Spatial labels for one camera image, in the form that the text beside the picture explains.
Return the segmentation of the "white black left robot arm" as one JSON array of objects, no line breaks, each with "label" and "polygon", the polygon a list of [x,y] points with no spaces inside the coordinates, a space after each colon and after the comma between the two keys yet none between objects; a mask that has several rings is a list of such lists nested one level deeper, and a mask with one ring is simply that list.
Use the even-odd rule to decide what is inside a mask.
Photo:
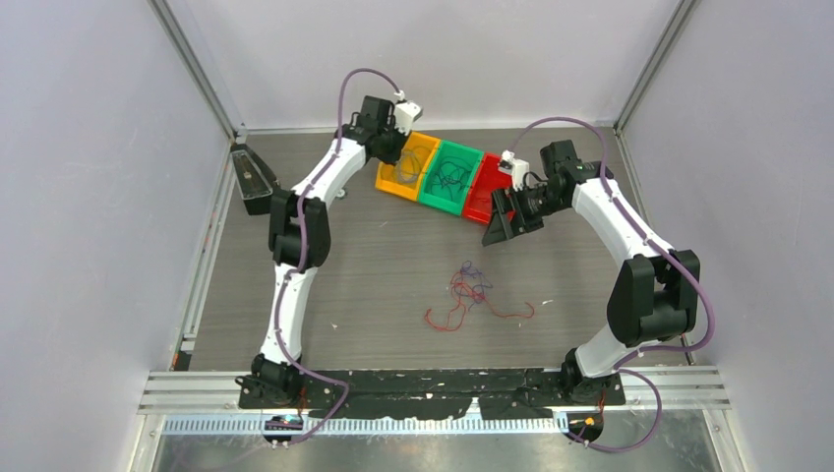
[{"label": "white black left robot arm", "polygon": [[365,97],[350,121],[337,127],[310,173],[291,189],[274,190],[268,227],[275,276],[272,309],[250,374],[235,380],[241,408],[299,405],[305,382],[315,377],[301,364],[302,329],[313,282],[330,251],[329,208],[370,159],[398,162],[421,115],[421,106],[412,100]]}]

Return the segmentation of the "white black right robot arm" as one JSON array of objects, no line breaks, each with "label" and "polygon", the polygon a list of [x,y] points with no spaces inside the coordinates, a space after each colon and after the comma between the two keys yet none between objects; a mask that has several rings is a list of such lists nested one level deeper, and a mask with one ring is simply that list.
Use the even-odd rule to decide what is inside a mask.
[{"label": "white black right robot arm", "polygon": [[566,354],[557,375],[561,395],[581,404],[611,383],[627,356],[694,328],[693,284],[700,261],[693,251],[678,251],[657,237],[623,198],[610,170],[600,161],[582,161],[570,141],[542,147],[540,157],[543,177],[513,152],[502,153],[498,169],[510,175],[511,183],[492,192],[481,242],[490,246],[529,234],[543,228],[545,217],[572,209],[609,251],[619,273],[606,324]]}]

